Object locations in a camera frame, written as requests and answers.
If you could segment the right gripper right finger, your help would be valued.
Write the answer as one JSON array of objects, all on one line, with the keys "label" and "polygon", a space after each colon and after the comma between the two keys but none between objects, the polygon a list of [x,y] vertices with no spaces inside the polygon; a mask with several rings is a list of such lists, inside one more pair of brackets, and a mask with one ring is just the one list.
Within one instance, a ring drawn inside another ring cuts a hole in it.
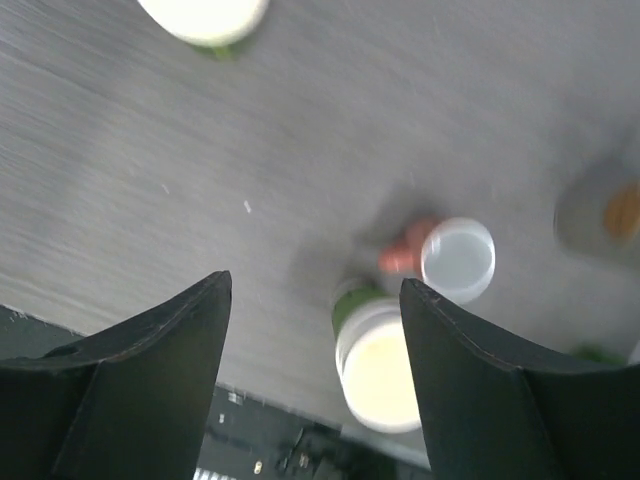
[{"label": "right gripper right finger", "polygon": [[635,479],[639,369],[562,354],[407,279],[401,317],[438,479]]}]

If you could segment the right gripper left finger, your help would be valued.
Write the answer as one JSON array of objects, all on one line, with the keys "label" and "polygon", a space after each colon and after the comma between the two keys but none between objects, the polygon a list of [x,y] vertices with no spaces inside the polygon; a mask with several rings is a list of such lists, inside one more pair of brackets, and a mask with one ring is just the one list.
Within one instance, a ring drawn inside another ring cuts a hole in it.
[{"label": "right gripper left finger", "polygon": [[189,479],[232,303],[215,272],[39,358],[1,363],[5,479]]}]

